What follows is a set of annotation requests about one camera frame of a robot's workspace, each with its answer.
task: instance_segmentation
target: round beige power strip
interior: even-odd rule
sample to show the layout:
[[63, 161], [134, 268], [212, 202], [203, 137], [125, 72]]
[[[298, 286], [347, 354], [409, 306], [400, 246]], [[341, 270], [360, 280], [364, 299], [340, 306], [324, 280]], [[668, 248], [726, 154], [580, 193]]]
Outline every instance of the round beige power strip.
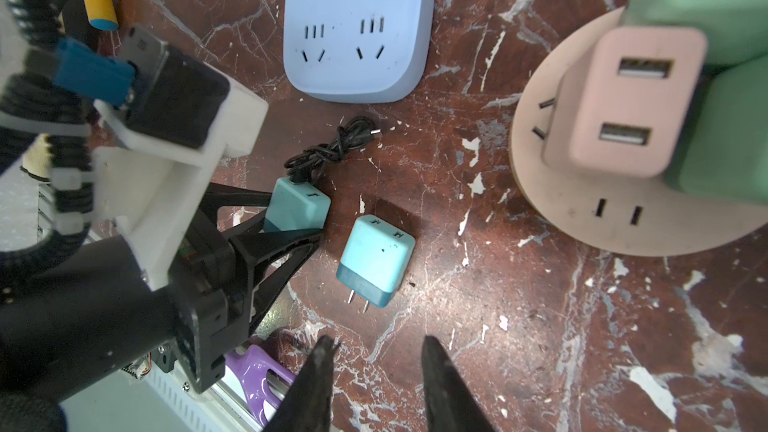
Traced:
[[581, 27], [542, 62], [525, 87], [509, 137], [512, 171], [526, 199], [554, 226], [620, 254], [662, 256], [726, 244], [768, 222], [768, 208], [688, 196], [661, 177], [587, 176], [542, 161], [552, 100], [565, 71], [619, 22], [614, 10]]

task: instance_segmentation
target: purple scissors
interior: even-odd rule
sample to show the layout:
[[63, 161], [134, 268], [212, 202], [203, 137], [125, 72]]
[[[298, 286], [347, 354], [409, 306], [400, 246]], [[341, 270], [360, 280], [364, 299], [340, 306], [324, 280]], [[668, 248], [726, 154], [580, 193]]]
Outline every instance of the purple scissors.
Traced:
[[272, 370], [277, 377], [283, 379], [289, 386], [296, 379], [296, 376], [257, 345], [251, 345], [243, 355], [233, 350], [225, 355], [225, 359], [226, 366], [232, 370], [243, 386], [248, 408], [250, 408], [250, 412], [256, 419], [256, 422], [261, 427], [266, 427], [264, 400], [274, 408], [280, 406], [280, 399], [270, 390], [270, 385], [266, 379], [267, 372]]

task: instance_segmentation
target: black cable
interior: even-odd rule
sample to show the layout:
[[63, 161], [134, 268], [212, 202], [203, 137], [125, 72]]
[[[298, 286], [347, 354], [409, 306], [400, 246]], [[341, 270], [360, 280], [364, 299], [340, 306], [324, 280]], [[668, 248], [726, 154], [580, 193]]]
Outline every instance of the black cable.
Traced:
[[[61, 34], [50, 0], [5, 0], [19, 32], [30, 46], [53, 51]], [[85, 123], [80, 98], [54, 86], [43, 76], [24, 72], [11, 76], [0, 96], [0, 110], [28, 120], [60, 123]], [[13, 165], [37, 134], [0, 127], [0, 175]], [[50, 136], [52, 167], [91, 170], [88, 144], [83, 137]], [[79, 190], [56, 190], [57, 212], [87, 213], [93, 209], [93, 186], [83, 184]], [[3, 286], [21, 281], [61, 264], [74, 254], [88, 235], [90, 223], [80, 232], [62, 235], [52, 231], [32, 247], [0, 252], [0, 283]]]
[[288, 159], [288, 179], [294, 184], [316, 184], [329, 162], [339, 163], [350, 150], [361, 149], [373, 140], [376, 124], [368, 117], [358, 116], [346, 126], [336, 129], [331, 144], [320, 144], [305, 149], [298, 156]]

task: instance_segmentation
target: marble tabletop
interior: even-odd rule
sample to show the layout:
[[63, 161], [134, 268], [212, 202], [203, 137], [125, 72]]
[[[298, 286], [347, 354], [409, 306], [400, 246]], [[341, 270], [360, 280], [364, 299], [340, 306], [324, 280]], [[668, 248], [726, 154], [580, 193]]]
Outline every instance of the marble tabletop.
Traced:
[[[292, 87], [285, 0], [119, 0], [141, 23], [270, 103], [253, 153], [214, 180], [271, 190], [286, 158], [365, 114], [382, 136], [330, 167], [321, 250], [285, 297], [274, 350], [336, 356], [341, 430], [425, 430], [420, 351], [444, 345], [497, 430], [758, 431], [768, 420], [766, 229], [708, 252], [634, 258], [584, 245], [526, 202], [508, 131], [526, 81], [565, 37], [627, 0], [436, 0], [426, 73], [404, 100], [341, 105]], [[361, 214], [417, 239], [384, 309], [347, 304], [336, 268]], [[230, 226], [253, 211], [225, 211]]]

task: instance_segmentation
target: pink charger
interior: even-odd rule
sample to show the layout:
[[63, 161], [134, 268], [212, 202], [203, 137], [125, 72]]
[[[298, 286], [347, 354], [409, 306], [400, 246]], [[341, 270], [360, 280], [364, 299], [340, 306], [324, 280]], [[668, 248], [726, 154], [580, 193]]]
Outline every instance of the pink charger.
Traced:
[[705, 55], [705, 35], [689, 27], [607, 32], [560, 81], [544, 163], [641, 178], [661, 174]]

